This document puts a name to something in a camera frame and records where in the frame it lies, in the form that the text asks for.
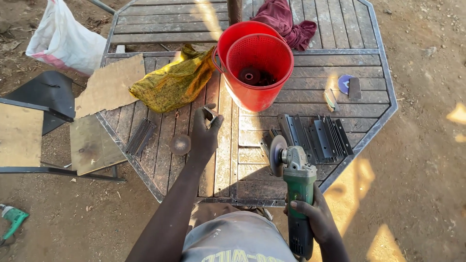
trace yellow cloth bag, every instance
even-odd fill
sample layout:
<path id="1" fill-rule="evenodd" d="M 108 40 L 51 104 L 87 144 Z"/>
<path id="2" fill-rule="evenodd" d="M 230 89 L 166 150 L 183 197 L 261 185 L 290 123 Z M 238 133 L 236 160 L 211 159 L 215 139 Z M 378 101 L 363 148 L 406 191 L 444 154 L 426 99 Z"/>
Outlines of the yellow cloth bag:
<path id="1" fill-rule="evenodd" d="M 130 93 L 158 113 L 191 103 L 215 70 L 211 59 L 213 48 L 198 52 L 186 44 L 176 61 L 146 74 L 130 87 Z"/>

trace octagonal table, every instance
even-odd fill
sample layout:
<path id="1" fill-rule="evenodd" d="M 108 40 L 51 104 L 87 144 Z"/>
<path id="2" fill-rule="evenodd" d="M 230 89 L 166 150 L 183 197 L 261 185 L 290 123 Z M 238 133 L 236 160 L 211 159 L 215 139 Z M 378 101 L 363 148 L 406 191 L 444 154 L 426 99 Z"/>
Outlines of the octagonal table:
<path id="1" fill-rule="evenodd" d="M 244 21 L 256 14 L 262 0 L 242 2 Z M 269 128 L 280 129 L 277 116 L 299 113 L 303 126 L 312 117 L 340 118 L 354 155 L 328 165 L 317 165 L 322 191 L 335 181 L 397 110 L 397 102 L 382 38 L 372 5 L 365 0 L 289 0 L 295 24 L 315 21 L 318 30 L 309 49 L 293 51 L 295 66 L 274 104 L 251 113 L 229 96 L 225 80 L 215 72 L 194 102 L 158 114 L 141 101 L 97 113 L 110 136 L 124 149 L 144 117 L 156 131 L 139 158 L 126 156 L 158 201 L 162 201 L 183 168 L 186 156 L 172 155 L 168 144 L 175 134 L 190 134 L 196 108 L 217 103 L 225 120 L 219 149 L 200 181 L 196 202 L 227 202 L 247 206 L 284 206 L 286 183 L 270 174 L 259 140 Z M 116 54 L 116 45 L 215 42 L 218 30 L 228 26 L 226 0 L 133 0 L 114 16 L 101 66 L 140 54 Z M 146 72 L 168 64 L 176 52 L 143 52 Z M 337 90 L 343 74 L 359 77 L 362 100 L 337 95 L 341 110 L 332 112 L 323 99 L 327 87 Z"/>

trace red rag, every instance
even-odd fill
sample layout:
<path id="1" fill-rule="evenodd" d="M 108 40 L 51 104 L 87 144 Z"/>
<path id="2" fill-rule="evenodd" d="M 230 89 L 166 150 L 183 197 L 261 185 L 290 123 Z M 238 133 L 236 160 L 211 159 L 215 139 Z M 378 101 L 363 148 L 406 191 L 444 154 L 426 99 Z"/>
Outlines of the red rag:
<path id="1" fill-rule="evenodd" d="M 309 41 L 317 30 L 317 24 L 312 21 L 293 25 L 293 16 L 287 0 L 267 0 L 251 20 L 271 26 L 285 38 L 291 49 L 295 48 L 298 51 L 308 48 Z"/>

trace green angle grinder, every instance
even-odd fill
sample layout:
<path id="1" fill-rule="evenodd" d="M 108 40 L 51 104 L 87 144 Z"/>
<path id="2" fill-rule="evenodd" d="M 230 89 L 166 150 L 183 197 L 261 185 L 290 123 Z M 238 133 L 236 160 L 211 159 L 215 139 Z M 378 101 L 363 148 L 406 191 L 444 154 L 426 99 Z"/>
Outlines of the green angle grinder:
<path id="1" fill-rule="evenodd" d="M 25 213 L 15 207 L 7 206 L 5 204 L 0 204 L 0 209 L 2 210 L 1 216 L 11 222 L 11 226 L 6 231 L 3 236 L 0 237 L 0 246 L 5 243 L 10 236 L 20 227 L 21 223 L 29 216 L 28 213 Z"/>
<path id="2" fill-rule="evenodd" d="M 288 203 L 292 200 L 300 200 L 313 204 L 317 168 L 308 162 L 302 147 L 287 146 L 285 138 L 278 135 L 270 145 L 269 162 L 274 175 L 283 176 L 283 180 L 287 183 Z M 291 251 L 309 260 L 314 246 L 314 233 L 309 218 L 292 209 L 290 205 L 288 205 L 288 237 Z"/>

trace dirt ground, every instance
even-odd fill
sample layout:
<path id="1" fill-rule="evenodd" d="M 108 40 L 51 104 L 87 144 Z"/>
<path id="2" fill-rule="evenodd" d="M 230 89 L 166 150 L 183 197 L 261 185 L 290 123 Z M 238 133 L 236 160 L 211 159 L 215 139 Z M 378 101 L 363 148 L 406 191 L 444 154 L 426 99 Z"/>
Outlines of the dirt ground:
<path id="1" fill-rule="evenodd" d="M 104 2 L 118 9 L 126 1 Z M 80 23 L 106 37 L 108 13 L 85 0 L 66 3 Z M 399 110 L 326 199 L 352 261 L 466 261 L 466 1 L 372 3 Z M 53 69 L 24 55 L 46 4 L 0 0 L 0 17 L 11 23 L 0 35 L 0 96 Z M 43 161 L 68 164 L 69 126 L 46 135 L 42 145 Z M 128 164 L 118 170 L 127 183 L 1 176 L 0 202 L 31 215 L 16 243 L 0 249 L 0 261 L 124 261 L 158 203 Z M 281 208 L 271 212 L 287 234 Z"/>

